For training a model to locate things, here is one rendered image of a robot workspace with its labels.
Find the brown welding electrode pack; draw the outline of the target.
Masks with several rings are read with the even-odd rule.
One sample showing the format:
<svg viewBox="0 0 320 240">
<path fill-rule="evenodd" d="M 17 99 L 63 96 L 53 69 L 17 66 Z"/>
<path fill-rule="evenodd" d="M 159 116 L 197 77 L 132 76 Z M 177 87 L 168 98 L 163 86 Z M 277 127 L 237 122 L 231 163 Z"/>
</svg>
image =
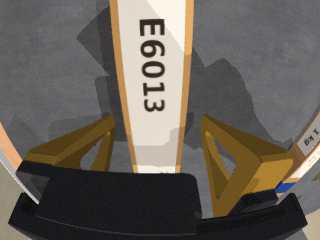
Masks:
<svg viewBox="0 0 320 240">
<path fill-rule="evenodd" d="M 121 106 L 134 173 L 179 173 L 194 0 L 110 0 Z"/>
</svg>

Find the brown flat pack with blue bands and white label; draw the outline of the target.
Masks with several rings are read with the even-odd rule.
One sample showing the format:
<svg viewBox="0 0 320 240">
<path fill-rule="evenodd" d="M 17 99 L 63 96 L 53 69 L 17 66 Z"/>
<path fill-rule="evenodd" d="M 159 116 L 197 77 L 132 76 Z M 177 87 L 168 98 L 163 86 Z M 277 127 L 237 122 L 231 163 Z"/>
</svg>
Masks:
<svg viewBox="0 0 320 240">
<path fill-rule="evenodd" d="M 290 189 L 320 158 L 320 108 L 288 153 L 294 163 L 275 187 L 277 197 Z"/>
</svg>

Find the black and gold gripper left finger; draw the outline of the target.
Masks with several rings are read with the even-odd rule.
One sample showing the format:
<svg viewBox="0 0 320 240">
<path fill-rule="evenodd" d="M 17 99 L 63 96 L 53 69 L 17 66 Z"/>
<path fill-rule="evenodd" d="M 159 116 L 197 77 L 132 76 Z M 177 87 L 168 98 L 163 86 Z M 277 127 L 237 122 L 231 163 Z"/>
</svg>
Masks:
<svg viewBox="0 0 320 240">
<path fill-rule="evenodd" d="M 30 149 L 23 160 L 81 169 L 81 158 L 102 139 L 90 170 L 109 171 L 115 130 L 114 116 L 110 114 L 86 127 Z"/>
</svg>

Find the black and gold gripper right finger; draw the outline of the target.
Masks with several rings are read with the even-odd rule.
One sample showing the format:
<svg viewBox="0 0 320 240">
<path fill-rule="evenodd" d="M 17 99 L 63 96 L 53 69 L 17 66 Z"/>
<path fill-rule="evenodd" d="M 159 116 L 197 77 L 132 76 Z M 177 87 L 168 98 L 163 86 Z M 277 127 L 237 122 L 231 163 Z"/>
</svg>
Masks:
<svg viewBox="0 0 320 240">
<path fill-rule="evenodd" d="M 214 217 L 227 216 L 246 194 L 275 189 L 293 165 L 286 149 L 207 114 L 202 116 L 201 136 Z M 213 137 L 235 158 L 231 177 Z"/>
</svg>

